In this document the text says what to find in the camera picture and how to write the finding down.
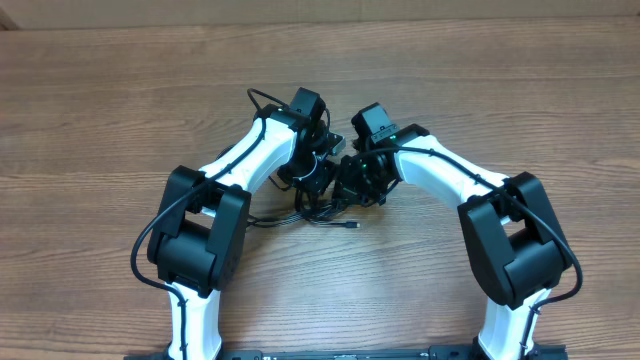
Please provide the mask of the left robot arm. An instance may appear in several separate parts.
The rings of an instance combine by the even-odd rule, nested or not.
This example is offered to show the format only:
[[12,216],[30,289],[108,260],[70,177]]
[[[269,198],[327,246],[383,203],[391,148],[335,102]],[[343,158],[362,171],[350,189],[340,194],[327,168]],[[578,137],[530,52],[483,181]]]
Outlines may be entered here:
[[143,233],[171,304],[172,340],[158,358],[218,357],[220,297],[239,264],[252,195],[272,173],[311,199],[322,195],[334,175],[327,158],[343,141],[329,118],[321,96],[299,88],[290,103],[258,106],[249,132],[214,162],[171,172]]

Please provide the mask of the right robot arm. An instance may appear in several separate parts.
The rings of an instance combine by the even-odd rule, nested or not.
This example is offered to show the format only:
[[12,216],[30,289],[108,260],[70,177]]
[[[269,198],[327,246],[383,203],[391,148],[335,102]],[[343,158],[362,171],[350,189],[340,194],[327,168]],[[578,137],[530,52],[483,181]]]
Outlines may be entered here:
[[537,177],[485,170],[447,150],[423,127],[401,128],[374,103],[351,120],[356,155],[341,162],[335,193],[383,204],[400,182],[456,210],[472,273],[487,296],[484,323],[469,345],[432,345],[428,359],[565,359],[563,345],[533,339],[551,290],[579,266]]

